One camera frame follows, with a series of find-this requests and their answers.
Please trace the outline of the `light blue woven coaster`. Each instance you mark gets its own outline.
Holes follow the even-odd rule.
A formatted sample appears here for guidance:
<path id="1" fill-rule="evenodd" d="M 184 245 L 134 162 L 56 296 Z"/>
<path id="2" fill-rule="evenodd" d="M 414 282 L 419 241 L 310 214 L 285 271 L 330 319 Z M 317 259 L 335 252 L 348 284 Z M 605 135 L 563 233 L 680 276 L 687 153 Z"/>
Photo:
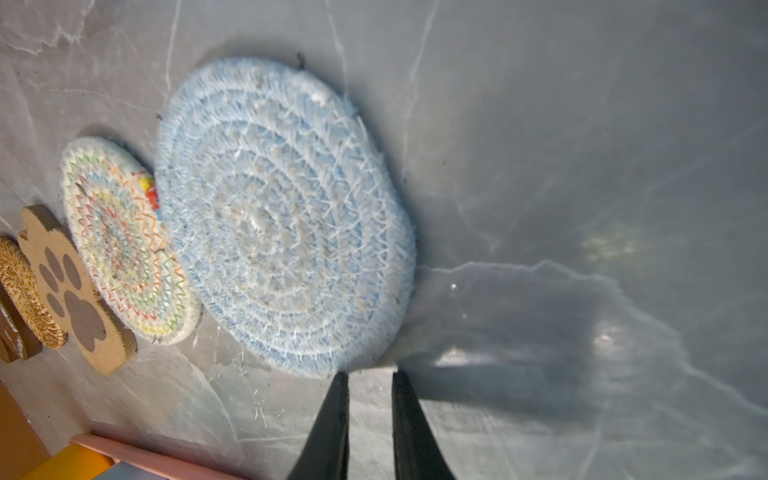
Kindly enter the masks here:
<path id="1" fill-rule="evenodd" d="M 414 289 L 413 224 L 349 100 L 261 58 L 194 71 L 159 126 L 161 215 L 215 320 L 268 365 L 374 365 Z"/>

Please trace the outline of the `multicolour woven round coaster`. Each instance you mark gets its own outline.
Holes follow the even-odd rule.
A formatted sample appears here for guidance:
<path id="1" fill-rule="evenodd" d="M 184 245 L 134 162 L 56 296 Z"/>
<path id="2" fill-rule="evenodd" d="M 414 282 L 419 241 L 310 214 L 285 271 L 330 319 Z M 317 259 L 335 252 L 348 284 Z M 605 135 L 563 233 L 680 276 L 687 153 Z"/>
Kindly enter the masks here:
<path id="1" fill-rule="evenodd" d="M 66 219 L 102 298 L 140 337 L 185 340 L 202 305 L 172 248 L 150 171 L 101 137 L 73 140 L 61 166 Z"/>

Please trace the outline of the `woven rattan round coaster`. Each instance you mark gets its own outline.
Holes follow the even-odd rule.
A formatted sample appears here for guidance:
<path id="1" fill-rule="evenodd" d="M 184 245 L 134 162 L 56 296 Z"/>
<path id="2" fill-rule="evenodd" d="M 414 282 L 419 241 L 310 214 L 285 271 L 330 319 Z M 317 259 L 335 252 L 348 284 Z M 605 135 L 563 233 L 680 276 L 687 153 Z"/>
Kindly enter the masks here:
<path id="1" fill-rule="evenodd" d="M 21 319 L 44 346 L 59 349 L 66 344 L 67 333 L 43 302 L 30 262 L 8 236 L 1 237 L 1 285 Z"/>

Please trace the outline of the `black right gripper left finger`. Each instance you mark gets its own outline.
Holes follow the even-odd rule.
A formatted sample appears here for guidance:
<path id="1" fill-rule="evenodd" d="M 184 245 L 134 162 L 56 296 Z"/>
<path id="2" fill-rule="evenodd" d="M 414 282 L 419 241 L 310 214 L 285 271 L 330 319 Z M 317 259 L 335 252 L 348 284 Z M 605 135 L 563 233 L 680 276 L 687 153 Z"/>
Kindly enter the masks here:
<path id="1" fill-rule="evenodd" d="M 288 480 L 347 480 L 349 464 L 348 375 L 337 373 Z"/>

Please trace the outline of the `cork paw print coaster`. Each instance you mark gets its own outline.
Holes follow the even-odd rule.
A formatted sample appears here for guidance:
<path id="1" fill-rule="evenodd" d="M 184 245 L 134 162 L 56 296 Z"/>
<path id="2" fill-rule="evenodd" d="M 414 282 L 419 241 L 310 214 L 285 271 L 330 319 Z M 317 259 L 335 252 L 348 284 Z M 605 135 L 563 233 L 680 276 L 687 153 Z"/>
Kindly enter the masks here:
<path id="1" fill-rule="evenodd" d="M 109 376 L 137 352 L 137 341 L 93 285 L 75 245 L 43 205 L 21 211 L 18 244 L 37 280 L 39 295 L 88 363 Z"/>

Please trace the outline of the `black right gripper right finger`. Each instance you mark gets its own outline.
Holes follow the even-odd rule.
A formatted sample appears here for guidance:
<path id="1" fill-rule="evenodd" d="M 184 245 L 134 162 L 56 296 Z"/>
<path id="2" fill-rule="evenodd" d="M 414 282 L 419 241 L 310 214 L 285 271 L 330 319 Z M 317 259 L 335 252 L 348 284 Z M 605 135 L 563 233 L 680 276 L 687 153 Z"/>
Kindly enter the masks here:
<path id="1" fill-rule="evenodd" d="M 393 374 L 392 418 L 397 480 L 456 479 L 438 447 L 408 375 L 400 370 Z"/>

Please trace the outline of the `glossy round wooden coaster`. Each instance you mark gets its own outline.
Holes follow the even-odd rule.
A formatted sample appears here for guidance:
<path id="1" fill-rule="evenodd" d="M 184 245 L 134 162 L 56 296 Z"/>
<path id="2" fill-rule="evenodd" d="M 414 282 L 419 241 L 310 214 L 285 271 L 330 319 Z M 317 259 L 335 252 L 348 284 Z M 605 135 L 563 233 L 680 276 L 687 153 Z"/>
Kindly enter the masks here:
<path id="1" fill-rule="evenodd" d="M 1 288 L 1 361 L 27 360 L 43 350 L 4 288 Z"/>

